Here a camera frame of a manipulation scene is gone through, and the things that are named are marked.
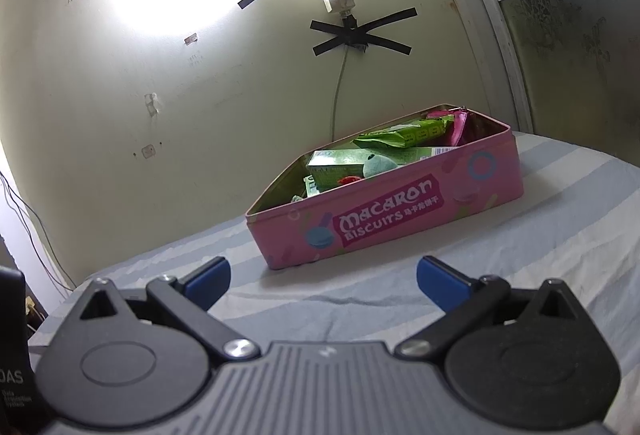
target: silver screw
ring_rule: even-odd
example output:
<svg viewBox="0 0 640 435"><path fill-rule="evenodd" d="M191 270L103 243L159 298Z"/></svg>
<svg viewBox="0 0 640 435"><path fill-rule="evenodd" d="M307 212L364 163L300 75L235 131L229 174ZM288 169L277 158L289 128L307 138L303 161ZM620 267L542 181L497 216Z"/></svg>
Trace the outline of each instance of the silver screw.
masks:
<svg viewBox="0 0 640 435"><path fill-rule="evenodd" d="M431 343L424 339L409 339L400 345L399 352L404 357L424 357L431 352Z"/></svg>
<svg viewBox="0 0 640 435"><path fill-rule="evenodd" d="M249 339L232 339L222 347L226 355L232 359L244 359L258 352L258 346Z"/></svg>

